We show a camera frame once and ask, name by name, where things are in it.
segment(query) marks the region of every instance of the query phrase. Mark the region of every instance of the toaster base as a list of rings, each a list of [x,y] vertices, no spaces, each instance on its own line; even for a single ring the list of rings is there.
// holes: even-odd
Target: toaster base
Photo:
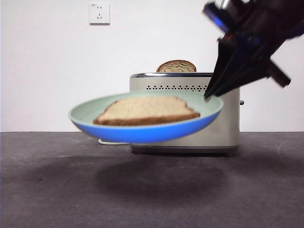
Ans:
[[[134,154],[225,154],[232,156],[237,150],[236,146],[142,146],[130,144]]]

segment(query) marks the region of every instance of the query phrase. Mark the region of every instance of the white wall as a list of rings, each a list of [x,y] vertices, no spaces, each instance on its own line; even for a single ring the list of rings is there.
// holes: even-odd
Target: white wall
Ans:
[[[2,0],[1,131],[75,131],[68,111],[127,92],[129,76],[187,59],[212,72],[222,33],[205,0],[111,0],[111,25],[89,26],[88,0]],[[274,60],[292,76],[282,90],[261,80],[241,90],[242,131],[304,131],[304,38]]]

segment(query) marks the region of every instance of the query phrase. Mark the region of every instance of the bread in toaster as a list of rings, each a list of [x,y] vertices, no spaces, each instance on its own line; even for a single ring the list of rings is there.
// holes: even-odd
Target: bread in toaster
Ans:
[[[196,67],[187,60],[171,60],[161,64],[156,72],[196,72]]]
[[[93,120],[100,125],[151,125],[183,121],[200,114],[174,96],[129,97],[109,105]]]

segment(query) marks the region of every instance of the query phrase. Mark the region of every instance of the bread crust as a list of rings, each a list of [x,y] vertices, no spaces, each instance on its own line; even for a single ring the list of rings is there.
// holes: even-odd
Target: bread crust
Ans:
[[[181,114],[181,115],[167,115],[167,116],[158,116],[158,117],[144,117],[144,118],[132,118],[132,119],[104,119],[100,120],[99,118],[102,117],[107,110],[120,100],[115,101],[111,105],[109,105],[105,111],[99,115],[96,119],[93,120],[93,124],[98,125],[111,125],[111,126],[139,126],[139,125],[153,125],[153,124],[166,124],[166,123],[173,123],[177,121],[189,120],[193,118],[200,117],[200,114],[195,112],[193,109],[187,106],[187,103],[184,102],[184,107],[188,110],[192,111],[190,114]]]
[[[167,62],[161,64],[161,65],[157,68],[156,72],[163,72],[162,69],[163,69],[164,67],[166,67],[166,65],[168,65],[168,64],[170,64],[170,63],[179,63],[179,64],[187,63],[187,64],[193,66],[193,67],[194,67],[194,72],[196,72],[196,67],[195,67],[195,65],[194,65],[193,63],[191,63],[191,62],[189,62],[189,61],[187,61],[187,60],[181,60],[181,59],[170,60],[170,61],[167,61]]]

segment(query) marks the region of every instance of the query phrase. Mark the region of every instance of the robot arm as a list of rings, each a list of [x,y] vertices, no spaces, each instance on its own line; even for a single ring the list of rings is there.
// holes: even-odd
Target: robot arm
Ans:
[[[203,12],[225,32],[205,98],[263,77],[282,87],[290,83],[270,57],[287,39],[304,34],[303,0],[224,0],[219,7],[205,5]]]

